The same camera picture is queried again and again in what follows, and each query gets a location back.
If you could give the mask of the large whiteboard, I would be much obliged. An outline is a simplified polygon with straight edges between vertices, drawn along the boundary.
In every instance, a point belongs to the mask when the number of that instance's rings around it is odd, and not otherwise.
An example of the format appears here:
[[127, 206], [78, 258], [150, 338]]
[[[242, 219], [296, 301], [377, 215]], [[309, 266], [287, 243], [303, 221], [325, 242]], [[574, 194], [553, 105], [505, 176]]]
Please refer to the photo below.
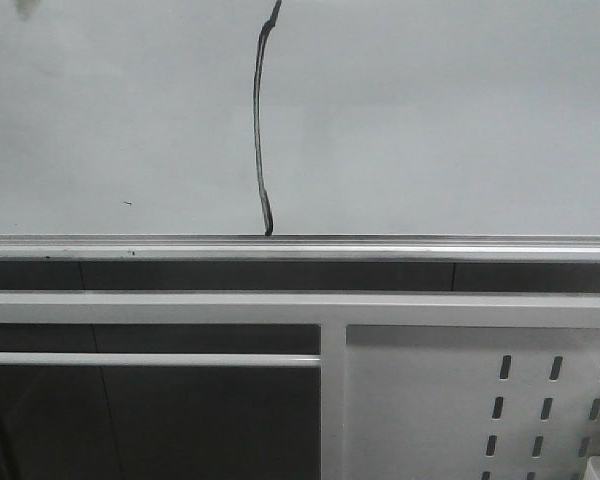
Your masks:
[[0, 1], [0, 256], [600, 261], [600, 1]]

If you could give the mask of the grey whiteboard stand frame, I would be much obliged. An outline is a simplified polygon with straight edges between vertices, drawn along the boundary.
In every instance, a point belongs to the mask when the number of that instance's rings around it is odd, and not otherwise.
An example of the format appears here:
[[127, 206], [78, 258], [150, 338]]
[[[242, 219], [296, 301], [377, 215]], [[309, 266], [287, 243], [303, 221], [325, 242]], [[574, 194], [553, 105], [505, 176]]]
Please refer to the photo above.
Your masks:
[[322, 329], [322, 475], [343, 479], [347, 326], [600, 329], [600, 296], [0, 292], [0, 324], [285, 322]]

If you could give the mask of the white perforated metal panel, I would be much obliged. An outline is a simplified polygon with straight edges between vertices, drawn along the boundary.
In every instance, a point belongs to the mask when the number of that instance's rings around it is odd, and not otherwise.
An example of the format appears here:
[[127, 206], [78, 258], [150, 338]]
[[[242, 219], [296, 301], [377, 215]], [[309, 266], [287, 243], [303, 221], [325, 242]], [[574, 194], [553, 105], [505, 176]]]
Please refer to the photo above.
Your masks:
[[350, 479], [579, 479], [600, 434], [600, 329], [351, 326]]

